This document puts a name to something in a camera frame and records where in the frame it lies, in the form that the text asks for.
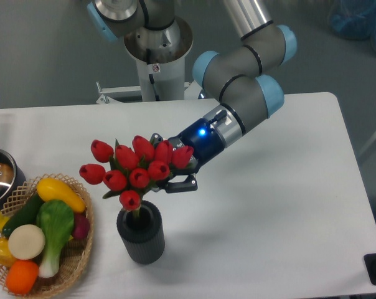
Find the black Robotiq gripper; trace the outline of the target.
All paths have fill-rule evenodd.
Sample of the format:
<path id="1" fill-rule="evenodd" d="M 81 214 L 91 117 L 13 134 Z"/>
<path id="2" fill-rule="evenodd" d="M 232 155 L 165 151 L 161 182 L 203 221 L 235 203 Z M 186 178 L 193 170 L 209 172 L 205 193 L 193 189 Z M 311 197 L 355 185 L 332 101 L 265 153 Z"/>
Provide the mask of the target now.
<path id="1" fill-rule="evenodd" d="M 163 141 L 164 138 L 158 133 L 153 133 L 149 140 L 153 146 L 158 146 Z M 194 173 L 197 173 L 204 164 L 223 151 L 221 137 L 215 132 L 215 129 L 210 127 L 205 118 L 200 118 L 181 131 L 177 136 L 170 137 L 168 141 L 175 148 L 179 144 L 182 146 L 191 146 L 194 149 L 192 154 L 193 160 L 190 162 L 190 166 L 176 171 L 176 174 L 187 174 L 183 181 L 173 181 L 174 178 L 165 179 L 157 182 L 152 187 L 152 191 L 159 192 L 160 190 L 164 190 L 166 193 L 196 191 L 198 185 Z"/>

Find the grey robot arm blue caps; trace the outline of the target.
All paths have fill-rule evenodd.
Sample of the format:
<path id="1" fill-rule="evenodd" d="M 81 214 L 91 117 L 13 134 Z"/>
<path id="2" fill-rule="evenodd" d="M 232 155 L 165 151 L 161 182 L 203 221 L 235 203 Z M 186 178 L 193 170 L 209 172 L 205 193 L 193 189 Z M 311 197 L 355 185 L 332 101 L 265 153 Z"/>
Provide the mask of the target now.
<path id="1" fill-rule="evenodd" d="M 151 184 L 168 193 L 197 189 L 195 174 L 225 148 L 269 118 L 284 103 L 279 84 L 266 71 L 288 61 L 297 41 L 287 26 L 277 26 L 262 1 L 225 1 L 242 45 L 227 55 L 200 55 L 192 69 L 195 82 L 219 105 L 177 136 L 171 149 L 193 148 L 182 169 Z M 143 101 L 181 100 L 185 57 L 192 47 L 189 25 L 173 1 L 92 1 L 87 6 L 96 28 L 109 40 L 123 39 L 136 61 Z"/>

